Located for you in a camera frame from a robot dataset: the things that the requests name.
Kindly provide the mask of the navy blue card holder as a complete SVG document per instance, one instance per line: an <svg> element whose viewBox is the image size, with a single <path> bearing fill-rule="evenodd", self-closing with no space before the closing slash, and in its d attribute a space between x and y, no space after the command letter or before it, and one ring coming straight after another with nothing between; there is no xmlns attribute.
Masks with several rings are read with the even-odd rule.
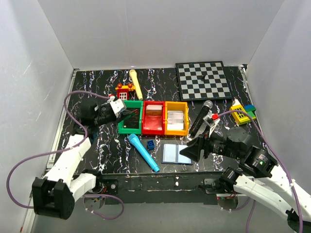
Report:
<svg viewBox="0 0 311 233"><path fill-rule="evenodd" d="M188 157L181 155L180 151L186 148L186 145L163 144L162 145L162 164L192 165L193 161Z"/></svg>

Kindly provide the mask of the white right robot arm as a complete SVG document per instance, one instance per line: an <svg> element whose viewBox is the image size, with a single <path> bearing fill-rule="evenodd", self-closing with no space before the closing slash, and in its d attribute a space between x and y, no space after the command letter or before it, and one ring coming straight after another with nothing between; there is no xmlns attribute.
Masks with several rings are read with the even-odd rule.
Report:
<svg viewBox="0 0 311 233"><path fill-rule="evenodd" d="M187 143L180 154L198 162L200 154L210 153L239 161L239 170L228 167L210 188L237 192L263 204L287 220L295 232L311 231L311 196L289 181L284 169L266 150L253 145L243 128L231 128L225 137L213 132Z"/></svg>

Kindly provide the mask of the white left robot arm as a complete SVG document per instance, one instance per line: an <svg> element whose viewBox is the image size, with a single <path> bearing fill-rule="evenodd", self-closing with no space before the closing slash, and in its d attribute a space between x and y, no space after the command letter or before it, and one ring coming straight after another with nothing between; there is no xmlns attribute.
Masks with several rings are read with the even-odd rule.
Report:
<svg viewBox="0 0 311 233"><path fill-rule="evenodd" d="M119 123L130 114L121 99L82 108L66 151L61 153L43 178L35 178L32 184L34 212L37 215L68 219L76 201L99 186L97 171L86 170L77 178L74 173L97 137L99 127Z"/></svg>

